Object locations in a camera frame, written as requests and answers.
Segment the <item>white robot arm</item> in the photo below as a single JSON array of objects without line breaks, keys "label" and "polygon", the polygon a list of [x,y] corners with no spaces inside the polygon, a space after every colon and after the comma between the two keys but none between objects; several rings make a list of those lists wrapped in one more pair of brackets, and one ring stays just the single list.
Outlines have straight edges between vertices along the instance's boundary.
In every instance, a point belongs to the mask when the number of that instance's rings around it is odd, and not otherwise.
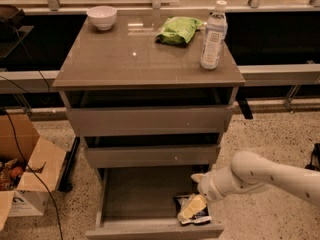
[{"label": "white robot arm", "polygon": [[273,185],[293,196],[320,206],[320,173],[308,169],[279,164],[259,154],[241,151],[229,165],[206,173],[192,174],[198,194],[183,203],[177,215],[182,225],[207,207],[231,194],[251,194]]}]

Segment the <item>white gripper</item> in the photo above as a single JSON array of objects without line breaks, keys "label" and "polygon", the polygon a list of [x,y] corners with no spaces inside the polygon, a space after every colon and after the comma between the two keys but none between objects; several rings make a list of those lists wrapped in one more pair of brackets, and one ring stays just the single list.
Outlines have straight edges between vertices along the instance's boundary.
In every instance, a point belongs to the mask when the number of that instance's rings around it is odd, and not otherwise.
[{"label": "white gripper", "polygon": [[204,210],[206,208],[207,201],[217,202],[224,198],[214,182],[214,176],[214,171],[191,175],[192,180],[198,183],[198,191],[200,194],[191,194],[188,198],[183,197],[179,199],[181,209],[177,218],[180,222],[185,222],[195,214]]}]

